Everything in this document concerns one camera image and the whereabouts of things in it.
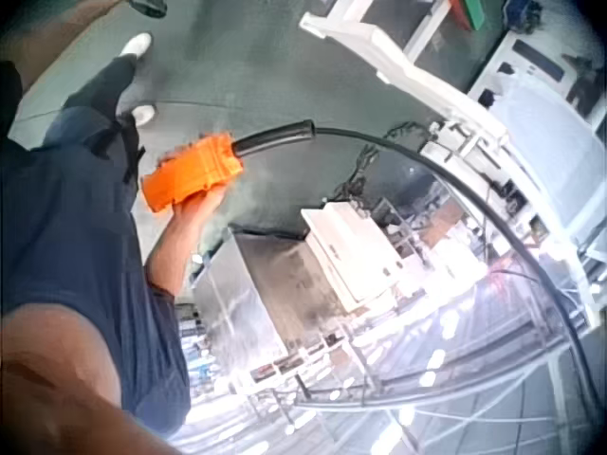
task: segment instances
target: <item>factory floor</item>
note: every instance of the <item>factory floor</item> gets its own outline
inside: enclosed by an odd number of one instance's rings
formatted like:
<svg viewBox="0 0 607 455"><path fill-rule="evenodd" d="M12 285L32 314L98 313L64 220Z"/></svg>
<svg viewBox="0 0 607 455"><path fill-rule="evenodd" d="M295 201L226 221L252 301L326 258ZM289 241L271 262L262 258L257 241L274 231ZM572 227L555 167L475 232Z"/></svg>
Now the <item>factory floor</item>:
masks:
<svg viewBox="0 0 607 455"><path fill-rule="evenodd" d="M71 7L77 2L57 3ZM168 15L156 20L120 2L91 19L90 27L32 85L10 135L26 147L40 144L65 98L118 55L129 38L145 30L154 35L154 45L121 101L123 108L153 102L158 110L155 120L140 131L147 149L141 174L152 171L162 154L201 133L228 130L243 137L312 118L325 126L382 135L402 120L435 118L428 107L381 82L346 48L299 29L303 14L320 3L168 0ZM418 66L466 91L503 33L502 4L484 2L487 21L480 31L465 31L448 17ZM402 41L427 7L416 0L377 0L367 22ZM318 206L332 193L351 172L359 149L354 142L324 139L248 160L199 250L213 246L227 223L301 229L299 210ZM372 190L395 198L416 178L415 168L390 155L374 163L370 173ZM147 255L168 213L154 215L139 199L134 214Z"/></svg>

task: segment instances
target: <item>navy shirt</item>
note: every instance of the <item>navy shirt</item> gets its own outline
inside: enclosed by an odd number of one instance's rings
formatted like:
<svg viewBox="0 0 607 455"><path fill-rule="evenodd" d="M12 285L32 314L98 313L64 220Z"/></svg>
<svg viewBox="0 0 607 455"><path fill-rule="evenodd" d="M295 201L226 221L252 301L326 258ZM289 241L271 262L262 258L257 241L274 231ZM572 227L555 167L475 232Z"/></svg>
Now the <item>navy shirt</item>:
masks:
<svg viewBox="0 0 607 455"><path fill-rule="evenodd" d="M121 136L103 155L86 145L110 127L77 107L62 111L39 149L3 139L2 314L46 302L90 320L119 373L122 407L166 436L190 409L187 365L174 298L145 277Z"/></svg>

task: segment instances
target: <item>white metal frame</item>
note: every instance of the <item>white metal frame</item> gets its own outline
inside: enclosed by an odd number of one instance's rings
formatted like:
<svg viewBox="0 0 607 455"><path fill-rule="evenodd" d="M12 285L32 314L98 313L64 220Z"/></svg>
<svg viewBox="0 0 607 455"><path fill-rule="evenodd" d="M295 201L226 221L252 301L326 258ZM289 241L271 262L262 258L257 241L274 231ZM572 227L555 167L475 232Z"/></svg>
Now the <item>white metal frame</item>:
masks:
<svg viewBox="0 0 607 455"><path fill-rule="evenodd" d="M300 27L322 39L328 36L346 46L373 66L382 81L416 97L447 120L470 130L479 141L485 142L487 154L512 178L540 215L551 235L560 244L572 246L559 217L545 202L541 186L533 180L532 170L524 168L524 163L520 161L521 154L509 143L504 124L475 100L414 65L414 59L449 12L444 5L449 2L435 2L432 10L436 12L436 17L422 21L413 41L405 47L410 53L400 49L381 28L360 22L372 3L372 0L338 0L327 17L318 17L307 12L300 22ZM567 249L571 251L566 253L565 260L573 280L577 283L586 315L591 326L597 326L598 305L590 293L589 283L575 249Z"/></svg>

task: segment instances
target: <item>red object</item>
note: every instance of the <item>red object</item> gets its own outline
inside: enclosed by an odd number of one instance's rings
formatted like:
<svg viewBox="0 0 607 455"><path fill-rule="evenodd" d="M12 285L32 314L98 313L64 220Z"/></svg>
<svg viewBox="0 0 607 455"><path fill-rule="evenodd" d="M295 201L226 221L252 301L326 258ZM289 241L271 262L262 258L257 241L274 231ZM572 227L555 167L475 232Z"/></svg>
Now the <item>red object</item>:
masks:
<svg viewBox="0 0 607 455"><path fill-rule="evenodd" d="M141 190L153 212L178 204L186 197L230 182L243 171L231 149L228 133L207 136L143 177Z"/></svg>
<svg viewBox="0 0 607 455"><path fill-rule="evenodd" d="M466 14L464 5L462 4L462 0L450 0L450 2L451 12L453 13L453 16L455 16L455 22L457 22L459 27L467 31L472 31L472 25L470 24L470 20Z"/></svg>

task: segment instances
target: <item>green object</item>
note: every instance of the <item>green object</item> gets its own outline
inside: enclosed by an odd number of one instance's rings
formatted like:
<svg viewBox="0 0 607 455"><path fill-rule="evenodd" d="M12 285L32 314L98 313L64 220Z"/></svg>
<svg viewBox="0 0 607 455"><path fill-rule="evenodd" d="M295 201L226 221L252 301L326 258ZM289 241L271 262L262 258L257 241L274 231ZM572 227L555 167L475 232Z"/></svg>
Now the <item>green object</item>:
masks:
<svg viewBox="0 0 607 455"><path fill-rule="evenodd" d="M472 29L479 30L485 23L485 12L481 0L464 0L464 8Z"/></svg>

